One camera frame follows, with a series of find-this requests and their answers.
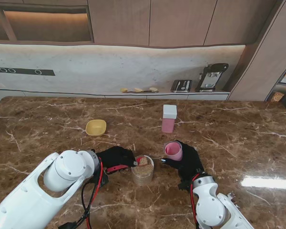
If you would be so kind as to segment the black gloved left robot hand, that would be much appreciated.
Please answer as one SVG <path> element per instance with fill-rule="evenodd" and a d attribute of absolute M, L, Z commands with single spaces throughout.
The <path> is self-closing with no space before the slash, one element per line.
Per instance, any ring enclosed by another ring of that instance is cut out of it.
<path fill-rule="evenodd" d="M 128 167 L 138 165 L 133 152 L 120 146 L 113 146 L 96 154 L 102 160 L 106 174 L 112 174 Z"/>

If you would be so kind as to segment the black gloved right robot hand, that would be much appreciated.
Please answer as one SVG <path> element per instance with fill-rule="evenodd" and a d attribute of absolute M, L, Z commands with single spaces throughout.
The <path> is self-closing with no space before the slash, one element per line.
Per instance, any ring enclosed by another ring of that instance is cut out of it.
<path fill-rule="evenodd" d="M 164 147 L 161 162 L 175 168 L 182 182 L 191 181 L 197 174 L 204 173 L 204 167 L 196 149 L 181 141 L 171 141 Z"/>

